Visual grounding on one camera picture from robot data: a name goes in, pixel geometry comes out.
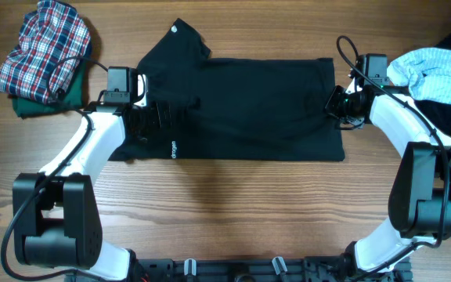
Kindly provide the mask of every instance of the black shirt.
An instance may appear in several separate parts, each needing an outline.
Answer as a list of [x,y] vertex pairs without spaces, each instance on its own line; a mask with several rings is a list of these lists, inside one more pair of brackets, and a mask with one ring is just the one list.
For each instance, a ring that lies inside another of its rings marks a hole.
[[342,161],[341,133],[324,113],[332,59],[208,59],[201,36],[178,19],[137,69],[148,101],[179,117],[142,143],[127,136],[111,160],[214,158]]

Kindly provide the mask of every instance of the green cloth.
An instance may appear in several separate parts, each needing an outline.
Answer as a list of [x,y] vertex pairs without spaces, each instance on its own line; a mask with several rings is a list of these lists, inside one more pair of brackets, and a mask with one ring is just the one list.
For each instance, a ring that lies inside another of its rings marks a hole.
[[[86,63],[81,62],[77,70],[74,72],[74,76],[72,77],[69,89],[67,90],[67,93],[63,98],[63,101],[65,103],[69,103],[73,107],[83,107],[82,86],[83,77],[85,76],[85,70]],[[42,103],[20,97],[13,98],[12,102],[13,110],[15,111],[16,116],[19,118],[56,114],[64,111],[62,107],[46,106]]]

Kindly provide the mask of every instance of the plaid shirt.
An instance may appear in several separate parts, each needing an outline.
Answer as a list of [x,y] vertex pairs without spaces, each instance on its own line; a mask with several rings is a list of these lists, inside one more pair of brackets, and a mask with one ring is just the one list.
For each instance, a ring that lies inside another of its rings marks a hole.
[[[69,56],[83,56],[90,34],[76,9],[56,1],[40,1],[38,10],[23,18],[19,45],[0,67],[0,92],[49,103],[46,79],[55,64]],[[50,89],[67,90],[78,60],[60,65]]]

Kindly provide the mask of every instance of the robotic arm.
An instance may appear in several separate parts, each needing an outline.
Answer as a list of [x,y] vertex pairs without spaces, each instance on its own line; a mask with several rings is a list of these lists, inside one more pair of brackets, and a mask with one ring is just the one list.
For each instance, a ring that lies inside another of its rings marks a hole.
[[[367,54],[359,57],[357,68],[369,79],[385,85],[386,66],[385,56]],[[15,225],[15,253],[22,264],[79,269],[67,273],[69,281],[409,281],[410,263],[402,259],[422,245],[451,237],[451,189],[445,232],[438,234],[443,191],[433,188],[433,179],[439,176],[450,181],[451,188],[451,138],[438,131],[450,159],[450,174],[446,178],[438,143],[422,120],[366,79],[357,77],[347,91],[340,86],[335,88],[326,106],[327,113],[353,128],[376,125],[402,156],[389,198],[389,217],[368,237],[352,242],[335,257],[290,261],[281,257],[272,261],[137,260],[133,251],[102,239],[92,187],[125,136],[150,138],[152,131],[166,124],[169,110],[156,104],[146,105],[147,80],[136,70],[111,67],[108,75],[103,103],[91,103],[85,110],[93,125],[88,141],[68,166],[52,177],[44,193],[25,208]],[[384,87],[414,107],[404,89]],[[14,214],[73,150],[87,127],[83,118],[73,139],[52,162],[37,174],[17,177],[13,184]],[[63,206],[63,219],[42,216],[41,211],[54,205]]]

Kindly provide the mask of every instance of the wooden tabletop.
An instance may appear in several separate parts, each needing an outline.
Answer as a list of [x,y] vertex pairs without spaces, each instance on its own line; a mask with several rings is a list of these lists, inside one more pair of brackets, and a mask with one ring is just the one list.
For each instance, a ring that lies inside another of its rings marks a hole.
[[[135,67],[177,18],[195,27],[213,57],[335,58],[336,82],[348,67],[335,48],[346,34],[359,53],[394,59],[433,46],[451,32],[451,1],[75,1],[92,33],[93,57]],[[0,0],[0,65],[17,44],[32,0]],[[99,67],[85,91],[106,86]],[[37,172],[78,128],[76,113],[21,120],[0,93],[0,244],[12,217],[12,183]],[[140,258],[268,259],[339,255],[387,216],[400,157],[373,126],[344,132],[337,162],[109,162],[95,194],[104,238]],[[10,262],[21,273],[47,270]],[[415,281],[451,281],[451,239],[413,255]],[[0,281],[11,280],[0,266]]]

